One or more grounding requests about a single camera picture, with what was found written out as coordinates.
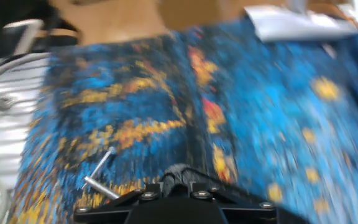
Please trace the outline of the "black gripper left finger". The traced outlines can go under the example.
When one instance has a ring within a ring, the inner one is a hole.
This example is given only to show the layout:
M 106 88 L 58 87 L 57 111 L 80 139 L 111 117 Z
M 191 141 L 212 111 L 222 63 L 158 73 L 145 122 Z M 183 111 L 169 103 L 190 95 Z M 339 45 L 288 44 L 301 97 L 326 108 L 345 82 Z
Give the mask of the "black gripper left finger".
M 77 208 L 73 214 L 76 223 L 124 224 L 136 206 L 162 197 L 161 184 L 149 184 L 145 189 L 135 189 L 96 208 Z

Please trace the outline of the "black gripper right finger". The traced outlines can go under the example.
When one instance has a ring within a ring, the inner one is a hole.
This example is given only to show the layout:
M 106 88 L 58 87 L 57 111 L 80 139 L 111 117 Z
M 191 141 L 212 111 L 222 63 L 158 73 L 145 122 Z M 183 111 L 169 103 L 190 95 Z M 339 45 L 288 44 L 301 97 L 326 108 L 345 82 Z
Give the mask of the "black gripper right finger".
M 191 183 L 190 197 L 218 206 L 229 224 L 276 224 L 277 209 L 247 192 Z

